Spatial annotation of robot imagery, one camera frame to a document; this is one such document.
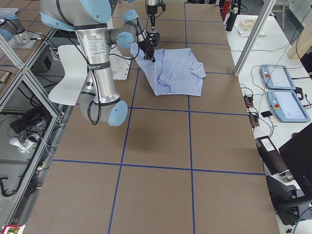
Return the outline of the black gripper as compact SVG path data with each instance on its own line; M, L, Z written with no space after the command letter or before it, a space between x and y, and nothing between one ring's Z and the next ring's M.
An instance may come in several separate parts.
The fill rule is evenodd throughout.
M160 33L145 33L139 35L138 44L140 49L144 52L144 59L150 59L152 62L156 61L154 51L159 40Z
M147 5L147 14L150 16L151 21L151 32L156 31L156 18L155 15L157 14L157 5Z

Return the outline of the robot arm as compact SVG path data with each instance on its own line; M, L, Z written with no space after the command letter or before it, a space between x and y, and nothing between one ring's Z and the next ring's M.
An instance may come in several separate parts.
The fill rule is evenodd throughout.
M42 0L40 16L45 25L74 31L78 38L80 53L88 65L86 85L80 93L82 115L93 125L120 126L127 117L128 105L115 90L111 46L128 49L136 42L144 59L155 62L160 34L146 31L132 9L123 14L121 28L109 29L112 10L108 0Z
M151 23L152 33L156 32L156 18L158 8L163 6L162 0L145 0L145 11Z

